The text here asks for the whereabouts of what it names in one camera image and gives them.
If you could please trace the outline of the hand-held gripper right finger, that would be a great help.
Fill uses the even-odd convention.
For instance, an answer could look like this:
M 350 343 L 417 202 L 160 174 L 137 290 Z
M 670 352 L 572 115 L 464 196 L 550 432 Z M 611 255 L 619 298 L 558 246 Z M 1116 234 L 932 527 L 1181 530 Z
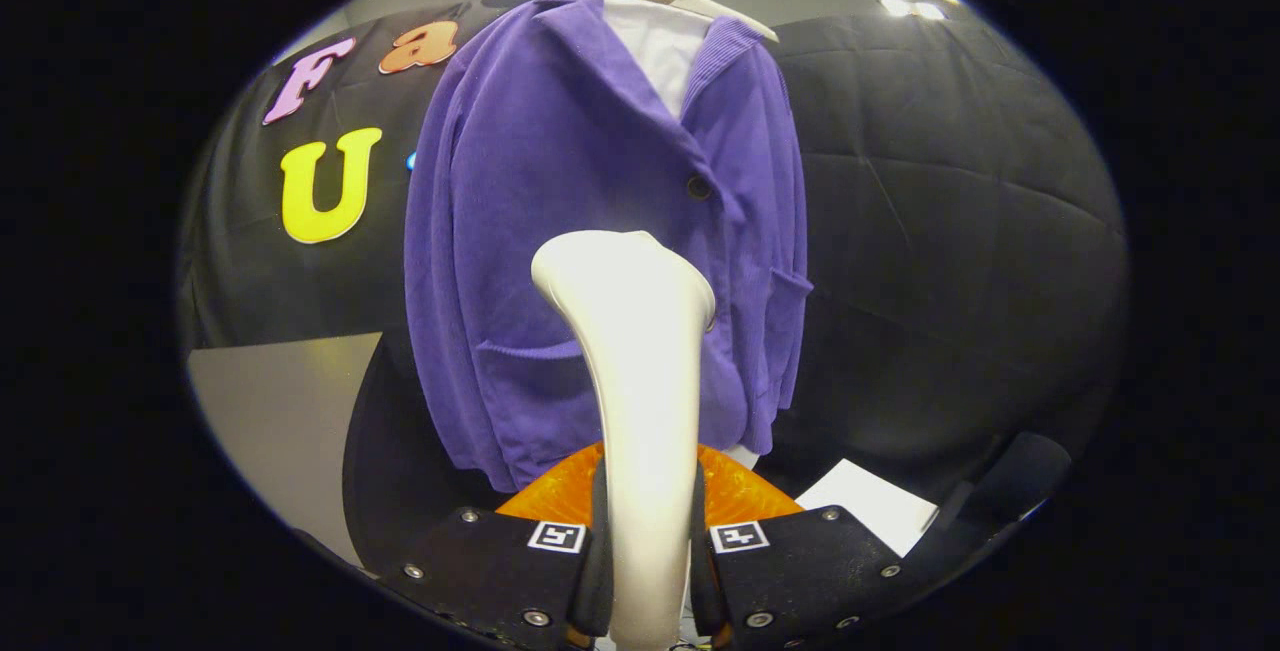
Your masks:
M 838 650 L 915 604 L 931 569 L 840 505 L 804 509 L 700 446 L 691 602 L 713 650 Z

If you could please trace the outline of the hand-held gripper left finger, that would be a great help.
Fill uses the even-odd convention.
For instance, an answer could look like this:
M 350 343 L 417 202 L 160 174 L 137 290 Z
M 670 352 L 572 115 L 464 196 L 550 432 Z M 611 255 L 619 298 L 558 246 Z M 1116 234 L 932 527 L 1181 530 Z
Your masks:
M 453 650 L 593 648 L 613 606 L 604 469 L 594 443 L 495 510 L 449 510 L 390 560 L 381 588 L 453 634 Z

